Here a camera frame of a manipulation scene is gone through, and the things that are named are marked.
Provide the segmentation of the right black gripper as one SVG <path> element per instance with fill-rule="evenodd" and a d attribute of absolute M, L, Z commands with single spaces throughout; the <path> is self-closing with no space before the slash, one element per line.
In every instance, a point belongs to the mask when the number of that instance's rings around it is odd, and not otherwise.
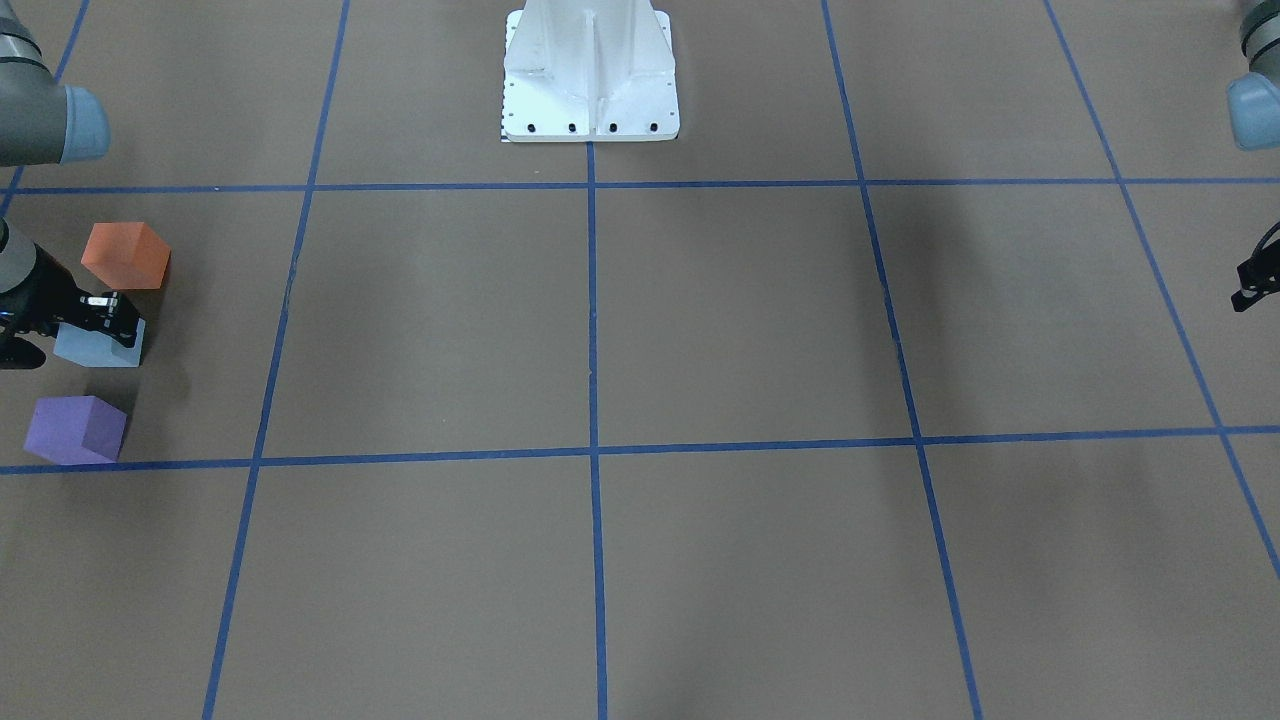
<path fill-rule="evenodd" d="M 55 337 L 63 324 L 105 334 L 122 347 L 140 341 L 140 311 L 119 291 L 88 295 L 45 250 L 13 290 L 3 292 L 1 369 L 29 370 L 45 364 L 45 352 L 22 334 Z"/>

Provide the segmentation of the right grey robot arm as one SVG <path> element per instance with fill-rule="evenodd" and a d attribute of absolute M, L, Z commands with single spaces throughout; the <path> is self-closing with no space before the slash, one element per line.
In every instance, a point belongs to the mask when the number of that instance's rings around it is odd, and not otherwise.
<path fill-rule="evenodd" d="M 12 3 L 1 8 L 3 167 L 102 158 L 111 141 L 102 104 L 87 88 L 56 79 Z M 141 364 L 146 323 L 127 296 L 82 290 L 63 264 L 9 220 L 1 229 L 3 370 L 45 365 L 46 352 L 28 334 L 54 340 L 55 354 L 81 366 Z"/>

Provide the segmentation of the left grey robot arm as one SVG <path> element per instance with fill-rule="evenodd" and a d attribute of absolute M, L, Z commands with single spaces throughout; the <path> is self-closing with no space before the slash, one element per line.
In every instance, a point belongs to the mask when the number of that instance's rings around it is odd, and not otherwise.
<path fill-rule="evenodd" d="M 1233 141 L 1252 152 L 1279 146 L 1279 3 L 1252 1 L 1239 27 L 1239 47 L 1247 73 L 1228 86 L 1228 114 Z M 1279 290 L 1279 224 L 1257 241 L 1236 266 L 1239 290 L 1231 295 L 1235 313 L 1244 313 Z"/>

